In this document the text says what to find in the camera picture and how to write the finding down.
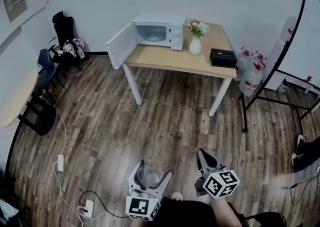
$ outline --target shoe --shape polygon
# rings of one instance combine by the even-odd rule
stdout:
[[[171,194],[171,199],[174,201],[183,201],[184,196],[180,192],[175,191]]]
[[[297,154],[296,153],[292,153],[291,154],[291,163],[292,163],[292,166],[294,166],[294,159],[295,158],[298,158]]]
[[[300,144],[300,140],[302,140],[302,139],[303,139],[302,134],[299,134],[298,135],[298,141],[296,142],[296,154],[298,154],[298,146]]]

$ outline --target pink flower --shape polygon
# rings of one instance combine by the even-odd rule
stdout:
[[[191,32],[191,31],[192,31],[192,26],[191,26],[190,22],[188,22],[188,23],[186,24],[186,30],[187,30],[188,32]]]

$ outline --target clothing on chair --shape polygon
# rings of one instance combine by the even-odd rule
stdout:
[[[82,49],[85,47],[84,42],[79,39],[79,38],[74,38],[73,43],[70,43],[69,40],[67,40],[64,45],[63,45],[63,51],[64,52],[69,52],[70,54],[72,54],[74,57],[76,57],[76,52],[78,53],[78,55],[80,56],[80,59],[86,57],[85,53],[82,51]]]
[[[4,219],[9,220],[10,217],[15,216],[19,210],[5,202],[4,200],[0,199],[0,209],[3,213]]]

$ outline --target electrical outlet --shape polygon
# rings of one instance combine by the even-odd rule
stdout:
[[[86,208],[87,212],[84,212],[84,215],[86,217],[89,217],[89,218],[93,217],[93,215],[94,215],[94,205],[95,205],[95,203],[92,200],[90,200],[90,199],[86,200],[85,208]]]

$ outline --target table top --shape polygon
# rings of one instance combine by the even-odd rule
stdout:
[[[226,33],[221,25],[209,23],[208,25],[212,33],[226,38]],[[189,52],[192,38],[191,32],[185,32],[181,51],[172,50],[166,46],[138,45],[124,63],[129,66],[176,70],[221,78],[235,78],[237,76],[234,68],[211,65],[211,49],[230,50],[229,44],[225,39],[208,33],[200,39],[201,53],[193,55]]]
[[[19,116],[20,112],[26,107],[26,103],[38,80],[38,71],[36,68],[29,70],[24,79],[20,80],[11,94],[8,96],[8,100],[0,108],[0,126],[7,127]]]

